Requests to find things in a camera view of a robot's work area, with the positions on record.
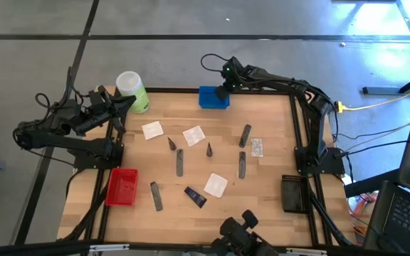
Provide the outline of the red plastic basket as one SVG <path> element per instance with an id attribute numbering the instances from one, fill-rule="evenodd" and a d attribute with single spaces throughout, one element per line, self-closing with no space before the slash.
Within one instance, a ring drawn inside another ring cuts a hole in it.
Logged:
<path id="1" fill-rule="evenodd" d="M 137 182 L 137 169 L 113 169 L 110 172 L 105 205 L 133 206 L 137 192 Z"/>

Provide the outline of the blue plastic basket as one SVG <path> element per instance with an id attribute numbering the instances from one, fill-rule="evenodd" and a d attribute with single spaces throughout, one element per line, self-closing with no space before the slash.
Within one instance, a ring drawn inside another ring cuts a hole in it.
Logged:
<path id="1" fill-rule="evenodd" d="M 220 87 L 201 86 L 199 88 L 199 106 L 202 109 L 225 110 L 230 105 L 229 94 Z"/>

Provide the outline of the dark blue squeeze tube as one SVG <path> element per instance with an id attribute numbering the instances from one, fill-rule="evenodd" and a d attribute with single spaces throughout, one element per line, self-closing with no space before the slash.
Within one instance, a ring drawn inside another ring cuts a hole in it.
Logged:
<path id="1" fill-rule="evenodd" d="M 201 194 L 197 193 L 194 189 L 187 186 L 184 189 L 185 194 L 193 200 L 193 202 L 199 207 L 202 208 L 204 204 L 207 202 L 207 199 L 203 197 Z"/>

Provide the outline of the white printed rectangular sachet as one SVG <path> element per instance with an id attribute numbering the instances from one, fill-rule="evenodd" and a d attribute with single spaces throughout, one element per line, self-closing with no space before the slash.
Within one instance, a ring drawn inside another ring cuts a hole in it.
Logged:
<path id="1" fill-rule="evenodd" d="M 263 157 L 262 139 L 251 139 L 251 156 Z"/>

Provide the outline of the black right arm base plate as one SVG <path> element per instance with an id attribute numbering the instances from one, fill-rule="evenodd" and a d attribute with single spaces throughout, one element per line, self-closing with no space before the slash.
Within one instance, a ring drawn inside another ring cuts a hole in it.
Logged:
<path id="1" fill-rule="evenodd" d="M 344 174 L 345 168 L 341 158 L 335 156 L 340 153 L 338 148 L 327 147 L 316 157 L 308 152 L 306 147 L 295 147 L 295 163 L 301 174 Z"/>

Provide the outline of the black support bar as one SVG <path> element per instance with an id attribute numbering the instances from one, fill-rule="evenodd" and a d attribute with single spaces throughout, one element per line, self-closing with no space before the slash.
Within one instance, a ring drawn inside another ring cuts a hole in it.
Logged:
<path id="1" fill-rule="evenodd" d="M 378 191 L 383 181 L 397 182 L 399 180 L 399 169 L 394 169 L 386 173 L 356 181 L 344 186 L 347 198 L 358 196 L 372 191 Z"/>

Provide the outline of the black desk leg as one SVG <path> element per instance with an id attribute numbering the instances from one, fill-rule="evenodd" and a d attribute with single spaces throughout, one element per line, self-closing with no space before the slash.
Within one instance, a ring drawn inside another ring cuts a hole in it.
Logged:
<path id="1" fill-rule="evenodd" d="M 363 87 L 364 95 L 405 95 L 410 93 L 410 82 L 402 87 Z"/>

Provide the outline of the green disinfecting wipes canister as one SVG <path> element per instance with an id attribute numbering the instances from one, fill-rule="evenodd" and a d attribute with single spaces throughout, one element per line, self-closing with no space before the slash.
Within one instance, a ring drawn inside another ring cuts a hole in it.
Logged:
<path id="1" fill-rule="evenodd" d="M 135 96 L 131 106 L 134 113 L 142 114 L 150 107 L 150 101 L 141 77 L 134 71 L 125 71 L 117 76 L 116 86 L 123 96 Z"/>

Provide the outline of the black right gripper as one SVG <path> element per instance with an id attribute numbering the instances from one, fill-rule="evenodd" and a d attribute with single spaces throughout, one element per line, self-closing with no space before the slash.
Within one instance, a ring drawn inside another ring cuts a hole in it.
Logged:
<path id="1" fill-rule="evenodd" d="M 243 70 L 242 64 L 234 56 L 223 65 L 221 76 L 224 82 L 216 88 L 216 95 L 221 101 L 228 98 L 231 93 L 247 87 L 246 82 L 240 76 Z"/>

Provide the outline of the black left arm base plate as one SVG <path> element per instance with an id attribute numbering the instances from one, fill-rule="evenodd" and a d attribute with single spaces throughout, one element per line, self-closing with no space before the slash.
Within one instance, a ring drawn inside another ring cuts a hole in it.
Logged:
<path id="1" fill-rule="evenodd" d="M 75 157 L 73 166 L 77 169 L 113 169 L 121 166 L 124 152 L 124 144 L 115 144 L 109 158 L 104 156 L 93 156 L 84 151 L 72 150 Z"/>

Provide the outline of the white square packet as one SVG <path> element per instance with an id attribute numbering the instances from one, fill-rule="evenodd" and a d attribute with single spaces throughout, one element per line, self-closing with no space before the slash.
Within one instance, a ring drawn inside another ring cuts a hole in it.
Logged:
<path id="1" fill-rule="evenodd" d="M 205 135 L 200 126 L 195 126 L 183 132 L 184 138 L 188 146 L 194 146 L 195 144 L 205 140 Z"/>
<path id="2" fill-rule="evenodd" d="M 142 131 L 146 140 L 150 140 L 164 134 L 159 121 L 142 125 Z"/>
<path id="3" fill-rule="evenodd" d="M 211 174 L 209 180 L 206 182 L 204 191 L 216 198 L 221 198 L 227 187 L 228 180 L 217 174 Z"/>

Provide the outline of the black plastic basket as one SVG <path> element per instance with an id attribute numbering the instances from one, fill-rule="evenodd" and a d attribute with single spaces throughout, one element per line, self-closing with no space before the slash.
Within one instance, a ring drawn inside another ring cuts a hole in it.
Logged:
<path id="1" fill-rule="evenodd" d="M 307 179 L 304 176 L 282 175 L 281 201 L 286 213 L 307 213 Z"/>

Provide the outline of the black overhead beam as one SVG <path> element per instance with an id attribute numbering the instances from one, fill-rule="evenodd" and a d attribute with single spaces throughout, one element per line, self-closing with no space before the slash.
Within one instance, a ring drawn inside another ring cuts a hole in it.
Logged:
<path id="1" fill-rule="evenodd" d="M 167 250 L 181 252 L 215 253 L 225 256 L 232 252 L 237 256 L 277 256 L 280 253 L 308 256 L 410 256 L 409 253 L 366 250 L 357 246 L 315 245 L 313 247 L 272 246 L 257 241 L 249 247 L 236 247 L 216 239 L 211 245 L 155 245 L 144 243 L 103 243 L 101 240 L 59 240 L 25 245 L 0 246 L 0 256 L 68 256 L 87 252 L 110 252 L 129 250 Z"/>

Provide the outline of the black aluminium table frame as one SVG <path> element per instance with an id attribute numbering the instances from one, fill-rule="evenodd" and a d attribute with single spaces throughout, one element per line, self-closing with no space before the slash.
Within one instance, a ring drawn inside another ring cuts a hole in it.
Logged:
<path id="1" fill-rule="evenodd" d="M 331 241 L 316 216 L 286 213 L 281 203 L 282 175 L 297 173 L 294 148 L 307 141 L 306 113 L 299 102 L 272 92 L 235 94 L 226 110 L 204 110 L 199 92 L 191 88 L 151 88 L 150 109 L 127 117 L 123 166 L 137 169 L 133 206 L 106 206 L 95 219 L 95 235 L 107 242 L 168 245 L 209 244 L 227 218 L 245 210 L 258 218 L 256 232 L 273 245 L 311 245 Z M 142 125 L 159 121 L 164 134 L 146 140 Z M 239 140 L 252 126 L 244 148 Z M 188 146 L 183 132 L 200 126 L 205 140 Z M 176 174 L 177 150 L 184 151 L 183 176 Z M 263 157 L 251 156 L 251 139 L 262 139 Z M 211 144 L 213 156 L 206 150 Z M 239 152 L 246 153 L 246 177 L 238 177 Z M 204 191 L 211 174 L 228 180 L 221 198 Z M 163 210 L 156 211 L 150 183 L 159 187 Z M 184 189 L 207 199 L 199 208 Z"/>

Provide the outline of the dark grey strip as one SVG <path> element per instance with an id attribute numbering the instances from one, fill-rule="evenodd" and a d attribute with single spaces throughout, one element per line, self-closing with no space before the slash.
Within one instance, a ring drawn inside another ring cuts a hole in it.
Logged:
<path id="1" fill-rule="evenodd" d="M 183 158 L 184 158 L 184 151 L 182 149 L 177 149 L 177 157 L 176 157 L 176 174 L 177 176 L 183 176 Z"/>
<path id="2" fill-rule="evenodd" d="M 162 205 L 162 199 L 159 193 L 159 187 L 155 181 L 150 183 L 150 189 L 152 192 L 152 197 L 154 201 L 154 207 L 156 211 L 161 211 L 163 210 L 163 205 Z"/>
<path id="3" fill-rule="evenodd" d="M 243 128 L 243 132 L 242 132 L 241 138 L 239 140 L 239 144 L 238 144 L 241 148 L 245 147 L 246 142 L 247 142 L 248 137 L 249 137 L 249 134 L 251 132 L 251 128 L 252 128 L 252 126 L 249 125 L 249 124 L 246 124 L 245 127 Z"/>
<path id="4" fill-rule="evenodd" d="M 244 179 L 246 177 L 246 153 L 244 151 L 239 152 L 238 177 L 240 179 Z"/>

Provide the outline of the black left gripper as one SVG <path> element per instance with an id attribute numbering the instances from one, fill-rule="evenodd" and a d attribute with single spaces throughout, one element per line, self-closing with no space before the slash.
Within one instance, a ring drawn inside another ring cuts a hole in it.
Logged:
<path id="1" fill-rule="evenodd" d="M 114 96 L 111 95 L 103 85 L 98 87 L 97 91 L 88 93 L 91 105 L 85 111 L 85 124 L 83 132 L 86 133 L 97 126 L 102 126 L 105 122 L 111 121 L 114 128 L 124 134 L 124 128 L 121 119 L 123 114 L 131 108 L 137 98 L 131 96 Z"/>

